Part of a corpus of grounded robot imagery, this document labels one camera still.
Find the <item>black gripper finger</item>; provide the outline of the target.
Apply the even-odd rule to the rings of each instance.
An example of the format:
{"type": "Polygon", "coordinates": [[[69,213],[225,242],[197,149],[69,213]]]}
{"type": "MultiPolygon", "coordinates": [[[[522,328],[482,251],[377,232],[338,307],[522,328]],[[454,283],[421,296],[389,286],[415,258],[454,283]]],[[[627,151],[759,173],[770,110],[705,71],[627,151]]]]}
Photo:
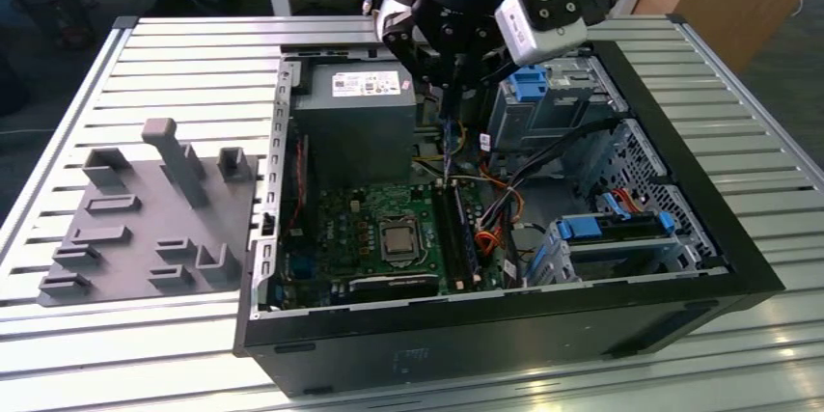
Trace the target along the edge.
{"type": "Polygon", "coordinates": [[[459,62],[459,88],[485,89],[497,85],[515,70],[507,49],[501,46],[483,55],[466,54],[459,62]]]}
{"type": "Polygon", "coordinates": [[[414,41],[413,29],[411,14],[389,14],[383,19],[382,43],[417,80],[434,87],[449,85],[442,58],[414,41]]]}

